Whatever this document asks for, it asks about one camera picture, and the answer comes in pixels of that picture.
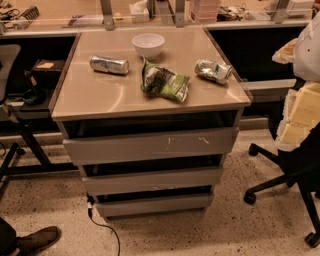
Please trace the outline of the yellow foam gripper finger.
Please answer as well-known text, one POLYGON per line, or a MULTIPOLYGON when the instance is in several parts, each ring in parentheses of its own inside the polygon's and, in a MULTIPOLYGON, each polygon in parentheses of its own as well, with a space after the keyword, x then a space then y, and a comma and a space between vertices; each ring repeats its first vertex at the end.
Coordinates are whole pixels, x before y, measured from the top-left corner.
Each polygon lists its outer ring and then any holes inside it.
POLYGON ((290 89, 285 97, 283 119, 275 143, 282 151, 293 151, 320 122, 320 84, 308 82, 298 91, 290 89))

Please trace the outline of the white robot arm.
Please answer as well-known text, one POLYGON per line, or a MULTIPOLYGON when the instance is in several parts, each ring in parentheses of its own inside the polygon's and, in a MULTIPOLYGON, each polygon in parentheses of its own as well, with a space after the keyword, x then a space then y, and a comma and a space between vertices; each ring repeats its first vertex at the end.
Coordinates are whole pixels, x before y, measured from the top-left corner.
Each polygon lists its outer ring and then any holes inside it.
POLYGON ((290 152, 320 123, 320 13, 296 39, 276 51, 272 60, 292 63, 294 75, 305 81, 300 89, 288 91, 277 130, 277 147, 290 152))

